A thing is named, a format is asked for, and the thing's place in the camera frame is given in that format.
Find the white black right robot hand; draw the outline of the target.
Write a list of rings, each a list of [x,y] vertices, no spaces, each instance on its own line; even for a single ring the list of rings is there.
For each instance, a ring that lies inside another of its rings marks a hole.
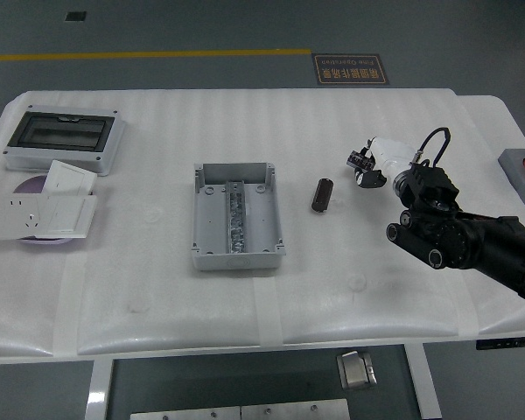
[[[410,168],[415,151],[406,143],[373,137],[360,150],[353,150],[346,164],[354,169],[356,184],[361,188],[395,187]]]

